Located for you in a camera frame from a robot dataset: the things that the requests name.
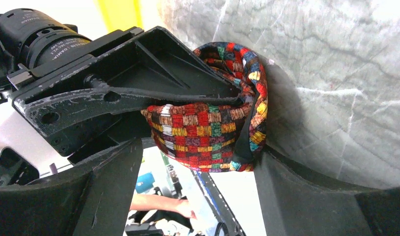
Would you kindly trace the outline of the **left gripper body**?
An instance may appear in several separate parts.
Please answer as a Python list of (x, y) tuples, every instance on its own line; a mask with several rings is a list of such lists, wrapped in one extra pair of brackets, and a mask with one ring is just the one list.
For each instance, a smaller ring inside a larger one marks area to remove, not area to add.
[(80, 59), (106, 57), (109, 50), (141, 33), (141, 28), (133, 27), (92, 41), (78, 34), (74, 25), (63, 25), (37, 10), (19, 8), (0, 14), (0, 93), (35, 87), (44, 91), (45, 80), (52, 86), (71, 80), (87, 68)]

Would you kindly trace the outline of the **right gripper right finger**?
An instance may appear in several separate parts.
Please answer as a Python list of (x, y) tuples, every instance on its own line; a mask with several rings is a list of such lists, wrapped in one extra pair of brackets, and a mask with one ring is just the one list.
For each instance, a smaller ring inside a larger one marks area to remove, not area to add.
[(254, 174), (269, 236), (400, 236), (400, 186), (340, 181), (268, 146)]

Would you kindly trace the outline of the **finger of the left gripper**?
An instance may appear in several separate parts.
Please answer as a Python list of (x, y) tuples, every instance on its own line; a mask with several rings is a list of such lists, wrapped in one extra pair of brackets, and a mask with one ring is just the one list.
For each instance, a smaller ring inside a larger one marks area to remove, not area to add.
[(77, 164), (105, 149), (134, 138), (150, 138), (151, 128), (139, 112), (104, 114), (73, 124), (48, 138), (70, 163)]
[(43, 137), (96, 137), (150, 105), (240, 103), (226, 81), (163, 27), (132, 28), (73, 52), (76, 60), (19, 89), (13, 107)]

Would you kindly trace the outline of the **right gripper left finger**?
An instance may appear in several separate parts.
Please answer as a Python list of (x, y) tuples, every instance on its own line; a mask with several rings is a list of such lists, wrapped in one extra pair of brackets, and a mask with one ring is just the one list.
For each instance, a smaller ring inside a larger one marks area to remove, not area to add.
[(140, 139), (40, 178), (26, 162), (0, 164), (0, 236), (120, 236), (143, 156)]

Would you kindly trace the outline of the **multicolour patterned necktie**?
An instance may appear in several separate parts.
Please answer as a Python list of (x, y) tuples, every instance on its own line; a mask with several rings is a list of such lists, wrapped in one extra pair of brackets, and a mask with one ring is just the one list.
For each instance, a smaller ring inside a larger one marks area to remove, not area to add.
[(251, 172), (266, 142), (264, 66), (255, 52), (232, 42), (207, 43), (194, 53), (241, 88), (241, 104), (149, 106), (141, 113), (152, 138), (165, 156), (191, 170)]

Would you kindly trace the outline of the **person's hand in background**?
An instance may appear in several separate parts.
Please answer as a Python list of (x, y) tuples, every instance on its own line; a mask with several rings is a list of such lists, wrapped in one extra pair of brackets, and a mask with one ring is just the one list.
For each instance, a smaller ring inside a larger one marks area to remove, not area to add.
[(179, 213), (188, 219), (197, 220), (196, 214), (193, 211), (193, 208), (190, 205), (190, 202), (187, 199), (177, 199), (174, 202), (174, 206), (172, 207), (172, 211)]

